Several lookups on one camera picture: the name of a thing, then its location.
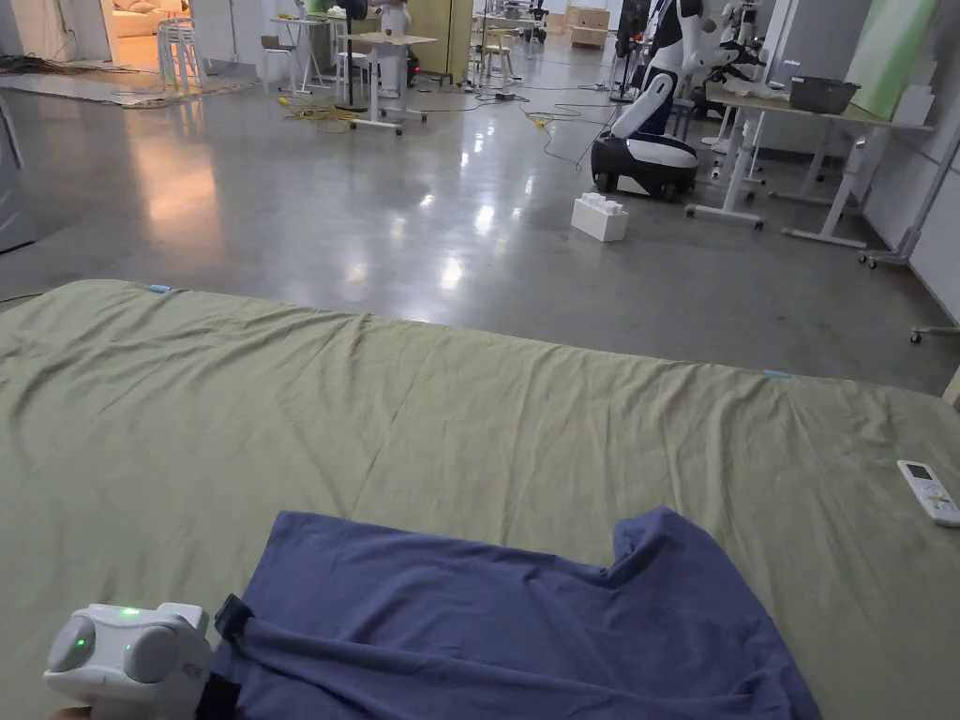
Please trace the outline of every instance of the wooden crate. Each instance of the wooden crate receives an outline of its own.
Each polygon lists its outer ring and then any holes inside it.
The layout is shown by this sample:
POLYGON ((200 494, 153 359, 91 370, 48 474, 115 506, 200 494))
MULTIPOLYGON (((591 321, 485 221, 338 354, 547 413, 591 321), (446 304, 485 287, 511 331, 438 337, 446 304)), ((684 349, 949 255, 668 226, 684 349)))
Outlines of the wooden crate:
POLYGON ((577 5, 567 5, 564 13, 566 27, 587 28, 602 30, 604 33, 610 28, 610 11, 596 8, 581 8, 577 5))
POLYGON ((607 44, 607 30, 597 28, 570 28, 570 42, 603 48, 607 44))

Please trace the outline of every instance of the white toy block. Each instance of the white toy block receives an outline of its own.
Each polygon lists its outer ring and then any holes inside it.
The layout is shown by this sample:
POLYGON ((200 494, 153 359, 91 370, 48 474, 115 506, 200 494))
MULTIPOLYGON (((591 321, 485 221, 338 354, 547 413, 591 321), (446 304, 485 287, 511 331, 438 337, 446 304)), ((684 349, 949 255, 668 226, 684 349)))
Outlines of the white toy block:
POLYGON ((570 224, 603 243, 623 240, 628 214, 623 205, 607 200, 599 193, 584 193, 573 201, 570 224))

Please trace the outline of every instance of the chair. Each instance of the chair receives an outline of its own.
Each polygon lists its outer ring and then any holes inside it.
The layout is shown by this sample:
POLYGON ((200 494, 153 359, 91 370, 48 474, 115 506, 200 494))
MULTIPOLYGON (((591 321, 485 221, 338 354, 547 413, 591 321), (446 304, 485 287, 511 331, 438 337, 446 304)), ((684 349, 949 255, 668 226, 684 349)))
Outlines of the chair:
POLYGON ((263 92, 270 94, 270 56, 282 55, 287 58, 287 74, 290 76, 290 93, 297 91, 297 79, 294 74, 294 53, 296 45, 281 45, 276 35, 260 36, 260 47, 263 48, 263 92))

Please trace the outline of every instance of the sofa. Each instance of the sofa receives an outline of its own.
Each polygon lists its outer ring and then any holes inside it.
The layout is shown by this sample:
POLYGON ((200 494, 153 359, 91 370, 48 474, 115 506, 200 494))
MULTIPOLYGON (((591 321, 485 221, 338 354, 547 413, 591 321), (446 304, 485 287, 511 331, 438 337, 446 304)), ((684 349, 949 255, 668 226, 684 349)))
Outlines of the sofa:
POLYGON ((117 37, 156 35, 160 22, 180 7, 180 0, 113 0, 113 30, 117 37))

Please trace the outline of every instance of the white plastic casing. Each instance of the white plastic casing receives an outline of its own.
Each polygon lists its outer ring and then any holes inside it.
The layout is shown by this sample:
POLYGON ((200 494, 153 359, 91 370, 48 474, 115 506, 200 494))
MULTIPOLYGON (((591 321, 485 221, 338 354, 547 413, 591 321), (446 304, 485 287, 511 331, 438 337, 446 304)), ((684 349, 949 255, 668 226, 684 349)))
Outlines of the white plastic casing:
POLYGON ((192 718, 213 657, 207 622, 194 605, 165 603, 156 610, 90 605, 64 625, 43 677, 57 692, 91 705, 94 718, 192 718), (129 672, 149 675, 149 682, 129 672))
POLYGON ((627 218, 622 204, 607 200, 599 193, 584 193, 573 202, 573 218, 570 224, 602 242, 609 243, 623 239, 627 218))

